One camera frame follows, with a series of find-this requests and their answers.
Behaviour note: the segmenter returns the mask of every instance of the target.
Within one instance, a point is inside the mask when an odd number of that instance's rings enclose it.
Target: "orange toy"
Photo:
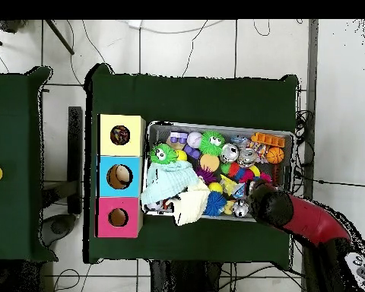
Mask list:
[[[270,148],[266,154],[269,163],[280,163],[284,159],[284,152],[279,147]]]
[[[252,135],[252,141],[279,148],[283,148],[285,146],[284,138],[279,138],[276,137],[275,135],[266,135],[264,133],[259,133],[259,132],[256,132],[254,135]]]

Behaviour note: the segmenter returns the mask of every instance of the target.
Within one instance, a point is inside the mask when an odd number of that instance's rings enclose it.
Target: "pink ball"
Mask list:
[[[186,139],[188,146],[198,149],[200,147],[200,143],[202,142],[202,134],[200,132],[191,132]]]

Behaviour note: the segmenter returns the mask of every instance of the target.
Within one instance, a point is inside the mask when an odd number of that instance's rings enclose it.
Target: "dark green tablecloth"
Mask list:
[[[86,141],[90,186],[85,180],[84,260],[179,259],[222,262],[276,262],[288,268],[289,236],[257,223],[201,219],[176,227],[172,217],[144,216],[137,239],[94,237],[97,114],[140,115],[154,120],[294,132],[297,77],[215,80],[114,75],[95,65],[86,81]]]
[[[0,259],[53,260],[38,239],[42,206],[39,90],[50,68],[0,75]]]

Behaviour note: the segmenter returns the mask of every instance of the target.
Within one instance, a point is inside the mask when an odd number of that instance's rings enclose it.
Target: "small figurine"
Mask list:
[[[214,156],[219,156],[222,152],[222,147],[224,146],[223,135],[215,131],[206,131],[203,133],[202,142],[200,143],[200,151],[203,154],[212,154]]]
[[[151,162],[169,164],[177,161],[177,153],[167,144],[156,144],[150,151]]]

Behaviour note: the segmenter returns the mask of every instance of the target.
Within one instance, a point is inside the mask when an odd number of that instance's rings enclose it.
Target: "purple toy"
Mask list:
[[[200,154],[201,154],[198,149],[194,149],[194,148],[188,146],[187,144],[185,145],[183,150],[186,152],[186,154],[188,154],[192,158],[195,158],[196,160],[200,157]]]
[[[185,144],[187,138],[188,138],[188,133],[184,133],[184,132],[171,132],[170,133],[170,142],[172,142],[172,143],[176,143],[178,141],[181,144]]]

